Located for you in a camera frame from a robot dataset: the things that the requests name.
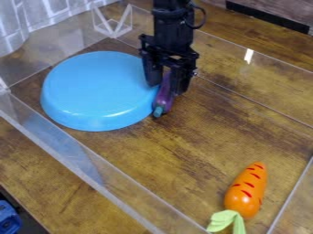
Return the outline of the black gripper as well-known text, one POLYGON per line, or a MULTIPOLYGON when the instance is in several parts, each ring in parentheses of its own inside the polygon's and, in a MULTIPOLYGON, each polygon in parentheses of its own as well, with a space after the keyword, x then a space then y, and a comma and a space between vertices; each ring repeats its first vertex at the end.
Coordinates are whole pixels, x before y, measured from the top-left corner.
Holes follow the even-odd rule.
POLYGON ((163 79, 163 66, 171 68, 170 90, 175 96, 187 91, 198 53, 193 50, 193 7, 154 7, 154 31, 139 36, 139 54, 143 61, 146 82, 155 86, 163 79))

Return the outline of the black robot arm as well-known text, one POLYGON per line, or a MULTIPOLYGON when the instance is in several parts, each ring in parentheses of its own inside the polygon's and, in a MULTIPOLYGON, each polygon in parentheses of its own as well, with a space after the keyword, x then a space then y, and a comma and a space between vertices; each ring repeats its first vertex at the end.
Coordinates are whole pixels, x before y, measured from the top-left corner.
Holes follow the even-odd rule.
POLYGON ((170 68, 170 92, 187 91, 199 54, 193 50, 193 31, 206 23, 206 10, 193 0, 153 0, 154 34, 139 35, 146 81, 150 86, 163 81, 163 68, 170 68))

